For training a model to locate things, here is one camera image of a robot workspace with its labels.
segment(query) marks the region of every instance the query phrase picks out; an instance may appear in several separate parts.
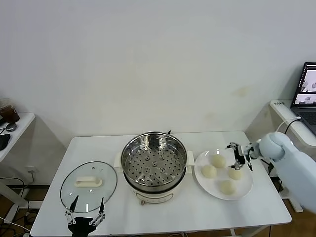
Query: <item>dough ball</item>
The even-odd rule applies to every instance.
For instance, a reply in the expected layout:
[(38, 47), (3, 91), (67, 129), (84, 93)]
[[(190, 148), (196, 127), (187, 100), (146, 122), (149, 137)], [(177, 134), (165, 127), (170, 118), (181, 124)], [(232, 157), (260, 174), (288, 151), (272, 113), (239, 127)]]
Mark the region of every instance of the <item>dough ball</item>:
[(241, 179), (242, 177), (242, 171), (241, 170), (235, 170), (235, 169), (232, 169), (232, 168), (228, 168), (228, 176), (231, 178), (231, 179)]
[(220, 189), (223, 194), (232, 195), (236, 191), (236, 187), (231, 180), (224, 180), (220, 184)]
[(217, 170), (214, 166), (210, 164), (205, 165), (202, 167), (202, 174), (208, 179), (213, 179), (217, 176)]
[(216, 168), (224, 168), (226, 164), (225, 157), (222, 155), (213, 155), (212, 164)]

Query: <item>computer mouse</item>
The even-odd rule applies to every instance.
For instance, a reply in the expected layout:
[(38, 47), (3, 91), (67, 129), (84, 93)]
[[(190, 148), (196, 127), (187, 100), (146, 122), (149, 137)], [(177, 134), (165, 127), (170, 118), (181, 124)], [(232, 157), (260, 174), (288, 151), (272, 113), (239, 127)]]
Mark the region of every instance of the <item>computer mouse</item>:
[(11, 135), (10, 134), (4, 134), (0, 135), (0, 151), (2, 151), (6, 146), (8, 145), (8, 142), (10, 140)]

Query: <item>stainless steel steamer basket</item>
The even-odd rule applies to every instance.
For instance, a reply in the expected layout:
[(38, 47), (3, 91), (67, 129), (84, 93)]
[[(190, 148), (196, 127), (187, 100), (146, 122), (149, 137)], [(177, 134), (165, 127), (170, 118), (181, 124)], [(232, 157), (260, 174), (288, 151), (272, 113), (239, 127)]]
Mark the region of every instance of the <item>stainless steel steamer basket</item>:
[(187, 151), (170, 134), (147, 132), (124, 147), (120, 161), (133, 187), (145, 193), (162, 193), (181, 181), (186, 170)]

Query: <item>laptop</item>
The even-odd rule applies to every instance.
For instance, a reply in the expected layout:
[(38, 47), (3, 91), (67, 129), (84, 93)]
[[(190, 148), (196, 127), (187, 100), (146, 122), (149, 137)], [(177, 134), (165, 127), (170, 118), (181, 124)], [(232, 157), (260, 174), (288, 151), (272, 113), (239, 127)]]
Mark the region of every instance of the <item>laptop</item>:
[(316, 63), (305, 63), (291, 110), (316, 134)]

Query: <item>glass lid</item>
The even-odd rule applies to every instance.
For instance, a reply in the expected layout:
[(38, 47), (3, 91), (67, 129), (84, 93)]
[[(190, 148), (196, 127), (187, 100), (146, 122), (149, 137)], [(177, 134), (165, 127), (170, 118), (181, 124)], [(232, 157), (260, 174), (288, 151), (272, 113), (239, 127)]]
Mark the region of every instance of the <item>glass lid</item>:
[(85, 213), (106, 203), (117, 187), (118, 177), (112, 166), (101, 161), (92, 161), (74, 169), (64, 180), (60, 189), (62, 204), (69, 210), (78, 197), (75, 212)]

